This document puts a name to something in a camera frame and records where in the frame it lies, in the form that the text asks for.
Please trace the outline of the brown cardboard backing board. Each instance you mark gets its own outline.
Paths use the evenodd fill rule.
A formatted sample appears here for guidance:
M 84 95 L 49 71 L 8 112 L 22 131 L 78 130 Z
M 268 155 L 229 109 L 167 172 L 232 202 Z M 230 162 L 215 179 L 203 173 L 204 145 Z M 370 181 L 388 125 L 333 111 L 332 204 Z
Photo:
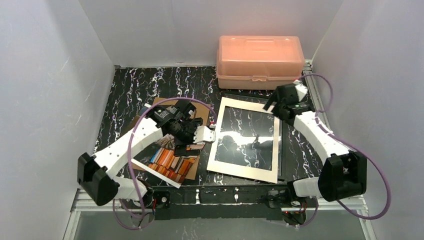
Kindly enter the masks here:
M 207 125 L 210 121 L 210 116 L 214 116 L 213 114 L 211 114 L 210 112 L 210 105 L 208 104 L 207 106 L 204 106 L 198 102 L 192 102 L 192 104 L 196 107 L 196 114 L 195 117 L 196 118 L 202 118 L 203 119 L 203 124 Z M 142 114 L 142 110 L 140 110 L 136 116 L 132 119 L 132 121 L 130 122 L 129 126 L 128 126 L 128 130 L 131 130 L 135 124 L 137 123 L 139 117 Z M 139 160 L 139 156 L 136 159 L 132 160 L 132 167 L 134 170 L 139 170 L 139 171 L 145 171 L 142 167 L 136 165 L 136 163 L 141 163 L 141 160 L 144 157 L 142 156 L 141 159 Z M 198 165 L 199 165 L 199 160 L 200 160 L 200 156 L 197 157 L 197 159 L 195 160 L 194 164 L 192 165 L 192 167 L 188 170 L 188 173 L 185 177 L 186 180 L 194 180 L 196 178 L 196 173 L 197 173 L 197 169 L 198 169 Z

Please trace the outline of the cat photo print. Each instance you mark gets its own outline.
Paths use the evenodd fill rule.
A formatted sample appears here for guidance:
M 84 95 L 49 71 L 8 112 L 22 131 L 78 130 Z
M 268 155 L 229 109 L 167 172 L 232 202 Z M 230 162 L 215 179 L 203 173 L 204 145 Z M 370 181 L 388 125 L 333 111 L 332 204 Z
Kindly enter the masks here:
M 154 107 L 141 120 L 138 130 L 145 129 L 148 121 L 153 122 L 153 126 L 161 130 L 163 136 L 154 140 L 139 153 L 140 163 L 154 174 L 159 175 L 171 185 L 181 186 L 186 179 L 189 169 L 194 164 L 198 156 L 174 156 L 174 137 L 167 132 L 167 124 L 172 120 L 183 121 L 196 118 L 196 107 L 186 100 L 178 100 L 174 105 L 158 105 Z M 192 144 L 187 147 L 192 149 L 204 149 L 204 143 Z

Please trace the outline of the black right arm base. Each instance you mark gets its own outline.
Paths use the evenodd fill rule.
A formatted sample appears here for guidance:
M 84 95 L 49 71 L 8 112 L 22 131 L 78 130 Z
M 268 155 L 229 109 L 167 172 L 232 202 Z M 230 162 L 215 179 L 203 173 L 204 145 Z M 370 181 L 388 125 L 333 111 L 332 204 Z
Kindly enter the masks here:
M 257 200 L 258 203 L 264 203 L 271 209 L 290 208 L 283 210 L 283 221 L 286 227 L 299 229 L 306 227 L 315 218 L 318 213 L 318 199 L 313 196 L 297 196 L 295 191 L 289 187 L 286 189 L 271 189 L 265 195 L 262 195 Z M 312 216 L 307 217 L 308 204 L 314 207 Z

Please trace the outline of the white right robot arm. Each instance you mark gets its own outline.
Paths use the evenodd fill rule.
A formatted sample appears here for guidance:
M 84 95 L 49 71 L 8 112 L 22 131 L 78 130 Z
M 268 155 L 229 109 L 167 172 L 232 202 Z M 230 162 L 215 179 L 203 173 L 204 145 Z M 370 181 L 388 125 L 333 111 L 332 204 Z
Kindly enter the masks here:
M 314 107 L 302 101 L 307 92 L 301 83 L 278 86 L 263 107 L 300 132 L 323 164 L 318 177 L 290 181 L 287 199 L 315 197 L 332 202 L 364 194 L 367 190 L 367 158 L 330 136 Z

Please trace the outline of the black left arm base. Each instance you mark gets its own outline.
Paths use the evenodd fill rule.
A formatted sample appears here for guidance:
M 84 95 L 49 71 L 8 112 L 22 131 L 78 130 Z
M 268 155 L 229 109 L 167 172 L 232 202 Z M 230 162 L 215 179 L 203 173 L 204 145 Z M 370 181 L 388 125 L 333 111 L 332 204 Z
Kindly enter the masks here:
M 148 190 L 143 197 L 143 204 L 146 210 L 168 209 L 171 205 L 171 193 L 167 189 L 152 188 Z M 128 209 L 141 209 L 141 204 L 138 199 L 124 199 L 121 205 Z

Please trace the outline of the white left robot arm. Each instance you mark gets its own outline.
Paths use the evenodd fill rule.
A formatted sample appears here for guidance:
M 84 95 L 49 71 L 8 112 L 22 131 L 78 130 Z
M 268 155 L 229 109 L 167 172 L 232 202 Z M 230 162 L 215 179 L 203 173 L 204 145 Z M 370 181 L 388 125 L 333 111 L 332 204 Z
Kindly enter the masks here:
M 129 199 L 144 202 L 152 193 L 137 180 L 118 177 L 125 165 L 132 167 L 133 158 L 152 144 L 171 136 L 174 148 L 165 157 L 191 158 L 198 155 L 205 143 L 216 140 L 215 125 L 205 125 L 195 118 L 196 99 L 166 98 L 146 108 L 135 126 L 108 147 L 93 154 L 83 153 L 77 160 L 77 182 L 97 206 L 114 200 Z

